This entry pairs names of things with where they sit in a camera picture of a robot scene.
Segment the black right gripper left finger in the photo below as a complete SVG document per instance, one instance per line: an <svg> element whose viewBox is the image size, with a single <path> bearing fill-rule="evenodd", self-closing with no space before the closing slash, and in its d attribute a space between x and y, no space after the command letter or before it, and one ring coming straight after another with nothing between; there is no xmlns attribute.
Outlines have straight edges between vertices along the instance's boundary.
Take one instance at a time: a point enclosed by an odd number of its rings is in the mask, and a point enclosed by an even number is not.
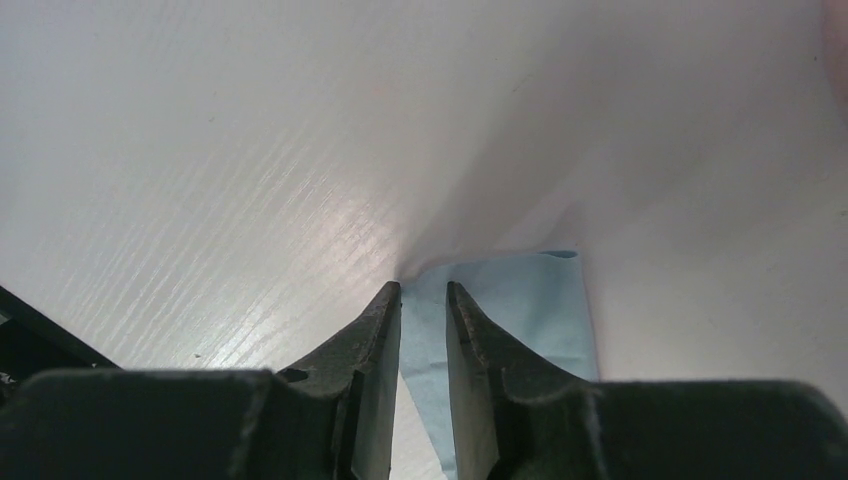
<svg viewBox="0 0 848 480"><path fill-rule="evenodd" d="M42 371L1 403L5 479L386 479L401 289L271 370Z"/></svg>

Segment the light blue cloth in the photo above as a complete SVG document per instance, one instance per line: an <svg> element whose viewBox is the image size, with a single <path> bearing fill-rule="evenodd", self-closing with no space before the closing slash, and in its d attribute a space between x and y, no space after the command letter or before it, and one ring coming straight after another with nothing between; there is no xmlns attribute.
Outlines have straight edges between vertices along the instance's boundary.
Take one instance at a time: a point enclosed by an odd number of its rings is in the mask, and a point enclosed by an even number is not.
<svg viewBox="0 0 848 480"><path fill-rule="evenodd" d="M446 286L462 284L499 326L556 366L599 377L581 261L573 251L445 264L402 284L400 373L443 473L456 478L446 348Z"/></svg>

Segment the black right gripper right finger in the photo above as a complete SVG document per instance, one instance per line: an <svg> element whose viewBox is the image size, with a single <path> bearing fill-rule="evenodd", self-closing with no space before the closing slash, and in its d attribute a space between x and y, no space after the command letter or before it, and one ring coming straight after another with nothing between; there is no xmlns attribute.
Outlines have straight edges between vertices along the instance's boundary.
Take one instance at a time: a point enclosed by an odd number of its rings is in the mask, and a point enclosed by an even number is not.
<svg viewBox="0 0 848 480"><path fill-rule="evenodd" d="M446 288L461 479L843 479L847 423L818 389L773 380L589 382Z"/></svg>

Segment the pink glasses case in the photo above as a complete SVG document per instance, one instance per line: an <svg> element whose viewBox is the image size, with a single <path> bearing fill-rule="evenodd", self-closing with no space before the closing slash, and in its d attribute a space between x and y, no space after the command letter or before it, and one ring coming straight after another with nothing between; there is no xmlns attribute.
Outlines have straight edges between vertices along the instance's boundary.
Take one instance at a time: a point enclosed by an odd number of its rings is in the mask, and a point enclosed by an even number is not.
<svg viewBox="0 0 848 480"><path fill-rule="evenodd" d="M821 5L826 76L837 108L847 121L847 0L824 0Z"/></svg>

